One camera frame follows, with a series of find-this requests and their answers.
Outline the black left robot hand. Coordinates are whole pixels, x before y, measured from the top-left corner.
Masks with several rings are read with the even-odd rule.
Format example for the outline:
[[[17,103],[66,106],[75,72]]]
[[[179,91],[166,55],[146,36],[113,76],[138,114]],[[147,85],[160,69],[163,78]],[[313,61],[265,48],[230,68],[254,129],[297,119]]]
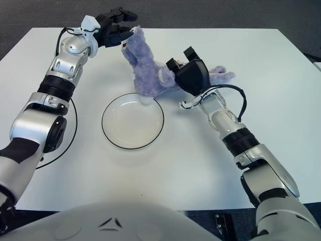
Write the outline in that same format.
[[[94,38],[98,43],[98,47],[105,48],[114,47],[121,44],[133,35],[130,27],[122,27],[121,22],[135,22],[138,15],[117,7],[108,13],[102,13],[96,17],[96,21],[100,24],[100,30],[94,34]]]

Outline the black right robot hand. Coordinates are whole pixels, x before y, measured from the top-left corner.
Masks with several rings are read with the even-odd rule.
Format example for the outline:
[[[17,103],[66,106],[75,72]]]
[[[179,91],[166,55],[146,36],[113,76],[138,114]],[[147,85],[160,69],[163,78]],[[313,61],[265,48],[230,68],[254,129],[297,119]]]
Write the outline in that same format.
[[[167,68],[175,75],[175,83],[185,92],[197,96],[210,87],[209,71],[204,61],[190,46],[184,51],[188,59],[185,65],[179,64],[174,58],[167,63]]]

